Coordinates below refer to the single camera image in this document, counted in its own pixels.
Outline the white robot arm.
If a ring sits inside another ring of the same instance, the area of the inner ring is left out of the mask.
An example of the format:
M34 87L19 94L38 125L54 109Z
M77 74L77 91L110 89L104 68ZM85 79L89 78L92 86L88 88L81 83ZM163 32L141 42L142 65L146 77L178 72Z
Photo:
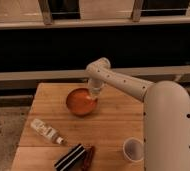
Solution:
M144 171L190 171L190 96L176 82L151 82L116 73L100 58L86 67L89 90L104 83L143 103Z

